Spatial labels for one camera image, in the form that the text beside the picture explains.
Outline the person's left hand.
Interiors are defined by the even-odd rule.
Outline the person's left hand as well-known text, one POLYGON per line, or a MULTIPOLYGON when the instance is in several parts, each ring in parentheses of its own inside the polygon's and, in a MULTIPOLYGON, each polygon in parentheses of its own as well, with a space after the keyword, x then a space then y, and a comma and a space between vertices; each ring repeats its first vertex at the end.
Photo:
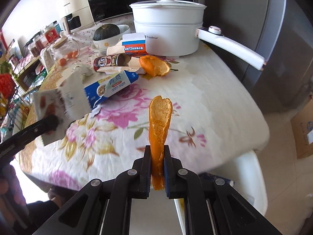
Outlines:
POLYGON ((9 178, 6 176, 1 176, 1 195, 11 192, 13 198, 18 205, 25 206, 26 201, 23 196, 20 182, 16 176, 15 168, 12 165, 8 165, 9 178))

